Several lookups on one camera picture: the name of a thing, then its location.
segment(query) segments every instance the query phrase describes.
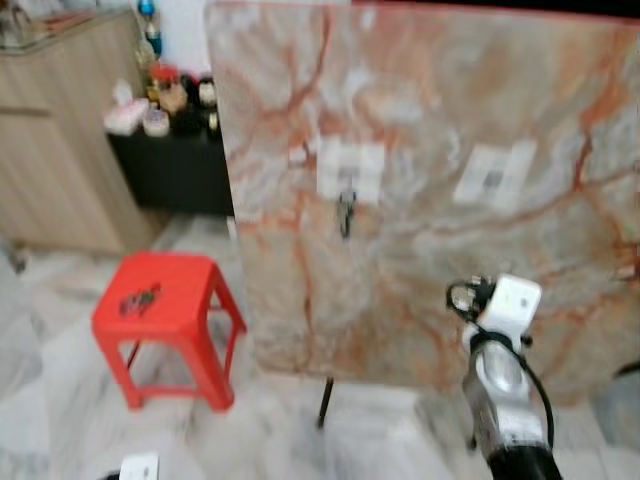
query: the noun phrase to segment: black cabinet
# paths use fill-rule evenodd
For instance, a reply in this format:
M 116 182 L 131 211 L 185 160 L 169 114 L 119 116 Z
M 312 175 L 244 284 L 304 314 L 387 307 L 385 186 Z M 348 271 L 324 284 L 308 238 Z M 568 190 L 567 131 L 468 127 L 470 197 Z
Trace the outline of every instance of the black cabinet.
M 222 139 L 108 134 L 129 188 L 141 207 L 233 216 Z

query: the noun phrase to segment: metal stand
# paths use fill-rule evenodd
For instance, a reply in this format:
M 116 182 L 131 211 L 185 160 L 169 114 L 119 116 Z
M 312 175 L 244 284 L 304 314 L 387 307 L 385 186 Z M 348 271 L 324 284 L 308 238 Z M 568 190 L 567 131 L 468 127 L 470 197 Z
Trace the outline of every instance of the metal stand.
M 640 360 L 638 360 L 637 362 L 629 363 L 628 365 L 625 365 L 620 370 L 618 370 L 618 373 L 616 373 L 615 376 L 622 377 L 624 375 L 629 375 L 630 373 L 636 373 L 636 372 L 640 372 Z
M 478 448 L 478 441 L 476 440 L 475 434 L 471 436 L 469 440 L 467 440 L 467 450 L 469 452 L 475 452 Z
M 320 405 L 320 413 L 318 413 L 318 422 L 316 426 L 319 430 L 324 428 L 324 417 L 327 415 L 329 408 L 329 400 L 331 400 L 331 391 L 333 390 L 333 377 L 327 377 L 327 383 L 324 386 L 324 395 L 322 396 L 322 404 Z

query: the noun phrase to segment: black handle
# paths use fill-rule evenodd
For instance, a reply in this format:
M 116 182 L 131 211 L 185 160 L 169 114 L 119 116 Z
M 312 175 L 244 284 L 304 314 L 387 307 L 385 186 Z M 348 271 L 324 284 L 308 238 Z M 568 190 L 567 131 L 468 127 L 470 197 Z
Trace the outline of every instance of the black handle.
M 494 480 L 562 480 L 553 453 L 543 447 L 504 448 L 488 464 Z
M 356 192 L 353 190 L 342 192 L 338 198 L 338 223 L 340 224 L 340 234 L 342 235 L 343 240 L 347 240 L 351 235 L 351 221 L 355 211 L 355 202 Z

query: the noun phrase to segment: marble floor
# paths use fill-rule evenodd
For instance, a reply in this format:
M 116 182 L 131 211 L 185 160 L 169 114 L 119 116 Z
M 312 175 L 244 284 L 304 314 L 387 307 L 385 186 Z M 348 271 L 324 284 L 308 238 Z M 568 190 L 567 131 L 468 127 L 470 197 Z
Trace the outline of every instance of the marble floor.
M 249 318 L 225 222 L 175 218 L 155 249 L 215 258 Z M 236 401 L 226 414 L 176 398 L 149 400 L 132 413 L 90 328 L 120 259 L 22 253 L 19 277 L 0 256 L 1 479 L 97 480 L 124 455 L 149 451 L 159 454 L 163 480 L 491 478 L 465 451 L 469 419 L 459 396 L 338 384 L 321 433 L 314 422 L 323 382 L 262 372 L 250 335 L 234 357 Z M 225 320 L 211 318 L 217 342 L 228 333 Z M 141 349 L 133 374 L 139 383 L 190 381 L 179 357 L 160 345 Z M 557 411 L 556 421 L 565 478 L 640 479 L 640 376 Z

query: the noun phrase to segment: marble slab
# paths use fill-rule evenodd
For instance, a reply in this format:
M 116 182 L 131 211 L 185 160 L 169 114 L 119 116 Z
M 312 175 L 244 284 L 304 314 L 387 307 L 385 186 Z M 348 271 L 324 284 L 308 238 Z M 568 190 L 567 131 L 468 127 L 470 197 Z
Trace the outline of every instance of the marble slab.
M 0 402 L 42 373 L 31 317 L 26 292 L 7 259 L 0 255 Z
M 556 403 L 637 359 L 638 26 L 426 5 L 205 16 L 263 367 L 451 391 L 466 359 L 445 286 L 500 272 L 544 287 L 529 357 Z M 345 242 L 318 163 L 359 156 L 367 176 L 380 149 Z

